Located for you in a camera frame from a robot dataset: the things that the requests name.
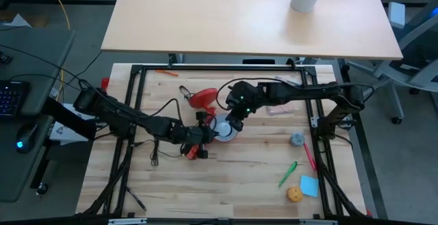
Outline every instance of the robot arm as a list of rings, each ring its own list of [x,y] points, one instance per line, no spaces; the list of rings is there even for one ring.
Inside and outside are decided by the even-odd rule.
[[[229,124],[241,131],[243,120],[260,107],[284,105],[290,101],[330,99],[337,106],[327,117],[318,119],[318,135],[329,139],[335,138],[335,127],[348,114],[357,113],[364,108],[361,88],[336,82],[320,85],[307,85],[305,88],[292,86],[282,82],[260,82],[257,87],[239,81],[229,87],[226,103],[230,113]]]
[[[111,132],[124,139],[133,133],[134,126],[144,128],[157,140],[172,144],[208,144],[214,138],[213,130],[207,125],[185,127],[180,119],[148,116],[100,89],[82,90],[73,106],[81,113],[98,116],[108,123]]]

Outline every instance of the blue sticky note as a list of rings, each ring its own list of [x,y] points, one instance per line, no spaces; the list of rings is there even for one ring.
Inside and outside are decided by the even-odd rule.
[[[300,188],[303,194],[318,197],[318,179],[301,176]]]

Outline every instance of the yellow ball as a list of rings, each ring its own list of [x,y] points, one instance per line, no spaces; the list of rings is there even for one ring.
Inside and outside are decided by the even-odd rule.
[[[300,202],[302,200],[302,191],[299,187],[289,187],[287,189],[287,197],[292,202]]]

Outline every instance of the light wood desk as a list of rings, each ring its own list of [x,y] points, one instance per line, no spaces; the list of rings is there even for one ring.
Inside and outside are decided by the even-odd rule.
[[[319,83],[334,81],[332,66],[316,66]],[[120,101],[124,100],[131,64],[114,64],[108,93]],[[255,71],[175,71],[178,77],[152,70],[147,72],[141,110],[147,114],[157,111],[166,101],[178,98],[181,116],[185,125],[196,123],[195,110],[180,94],[179,85],[195,92],[205,88],[219,88],[237,77],[289,77],[300,81],[292,72]],[[135,101],[138,85],[134,85]],[[220,93],[225,100],[228,92]],[[333,101],[323,100],[325,113],[335,106]],[[293,132],[301,132],[311,142],[309,123],[304,101],[294,101],[294,113],[269,116],[266,108],[251,114],[244,121],[244,130],[231,142],[213,142],[207,145],[208,159],[190,161],[185,157],[172,159],[159,154],[159,166],[151,167],[149,155],[153,144],[134,148],[128,186],[147,207],[144,212],[130,194],[125,196],[124,214],[135,212],[136,217],[251,217],[251,218],[312,218],[314,213],[322,214],[320,195],[318,198],[305,196],[299,203],[287,200],[286,189],[300,185],[301,175],[316,178],[303,147],[293,147],[289,138]],[[177,118],[175,104],[165,108],[162,116]],[[345,131],[337,132],[348,137]],[[151,138],[144,129],[138,128],[136,142]],[[77,212],[87,209],[101,193],[108,181],[116,138],[101,138],[94,142],[90,160],[83,181],[77,205]],[[337,180],[349,199],[365,213],[361,186],[357,176],[355,160],[350,145],[343,140],[331,141]],[[179,145],[167,142],[160,144],[160,150],[178,155]],[[298,167],[281,188],[277,185],[292,162]],[[334,211],[333,193],[327,191]],[[113,196],[113,205],[117,195]]]
[[[401,59],[380,0],[117,0],[102,49]]]

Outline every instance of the office chair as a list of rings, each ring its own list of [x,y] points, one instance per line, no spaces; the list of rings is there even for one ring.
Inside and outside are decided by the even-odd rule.
[[[391,121],[400,124],[404,118],[403,109],[396,91],[396,84],[410,87],[410,94],[418,94],[420,90],[438,92],[438,32],[431,30],[438,23],[438,0],[432,0],[425,8],[404,24],[404,6],[396,4],[395,8],[403,9],[402,24],[399,12],[389,9],[389,21],[393,26],[404,58],[400,61],[379,61],[369,68],[355,62],[348,62],[367,75],[378,79],[374,89],[387,88],[389,99],[395,108]],[[367,97],[371,92],[364,92]]]

